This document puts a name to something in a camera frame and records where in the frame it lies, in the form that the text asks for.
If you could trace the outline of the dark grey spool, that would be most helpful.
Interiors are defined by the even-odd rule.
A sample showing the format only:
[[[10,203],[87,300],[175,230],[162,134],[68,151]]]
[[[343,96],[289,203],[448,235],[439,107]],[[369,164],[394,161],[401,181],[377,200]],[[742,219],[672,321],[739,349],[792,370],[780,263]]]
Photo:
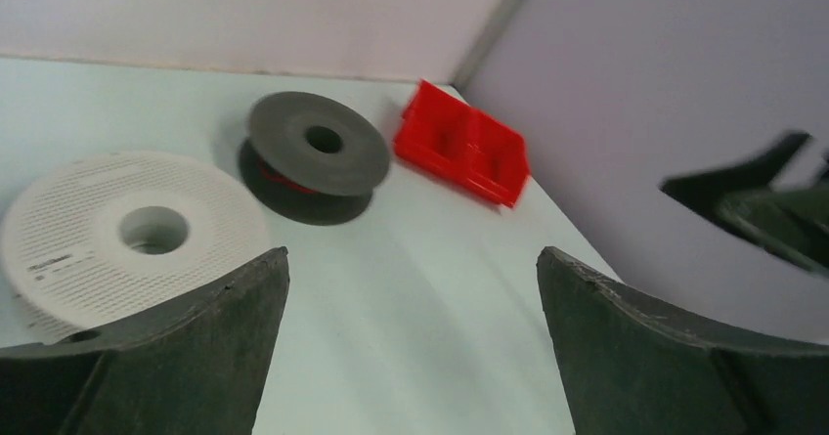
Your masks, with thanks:
[[[362,115],[321,95],[284,91],[260,98],[238,151],[245,186],[266,207],[315,226],[352,221],[386,178],[390,150]]]

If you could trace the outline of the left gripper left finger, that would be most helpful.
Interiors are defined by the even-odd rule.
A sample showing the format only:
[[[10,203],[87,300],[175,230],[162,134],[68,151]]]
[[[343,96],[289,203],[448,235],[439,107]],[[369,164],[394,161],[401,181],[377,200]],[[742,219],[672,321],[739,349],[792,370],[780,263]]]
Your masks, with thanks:
[[[249,434],[289,289],[275,247],[222,278],[53,344],[1,351],[5,434]]]

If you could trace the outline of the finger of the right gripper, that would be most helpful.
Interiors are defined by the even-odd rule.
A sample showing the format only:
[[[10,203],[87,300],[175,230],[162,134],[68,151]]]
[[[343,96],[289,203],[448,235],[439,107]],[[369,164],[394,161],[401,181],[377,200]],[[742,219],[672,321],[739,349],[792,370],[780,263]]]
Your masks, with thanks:
[[[727,195],[769,188],[811,139],[808,132],[784,131],[759,154],[731,165],[668,177],[660,191],[710,223],[723,225],[718,208]]]
[[[718,215],[766,251],[813,275],[828,275],[826,186],[732,194],[720,202]]]

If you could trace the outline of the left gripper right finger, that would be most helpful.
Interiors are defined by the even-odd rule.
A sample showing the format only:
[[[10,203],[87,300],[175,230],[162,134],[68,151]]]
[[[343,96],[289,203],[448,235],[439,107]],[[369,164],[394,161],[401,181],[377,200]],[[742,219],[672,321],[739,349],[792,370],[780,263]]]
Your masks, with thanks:
[[[824,434],[828,349],[730,326],[559,248],[537,279],[579,434]]]

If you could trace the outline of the white translucent spool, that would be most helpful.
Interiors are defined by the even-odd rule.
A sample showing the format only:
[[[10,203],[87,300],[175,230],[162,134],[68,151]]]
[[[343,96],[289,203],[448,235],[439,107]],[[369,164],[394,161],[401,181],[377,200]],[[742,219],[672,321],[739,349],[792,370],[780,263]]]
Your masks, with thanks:
[[[257,200],[164,152],[90,156],[34,181],[1,223],[1,270],[31,336],[53,343],[211,283],[268,250]]]

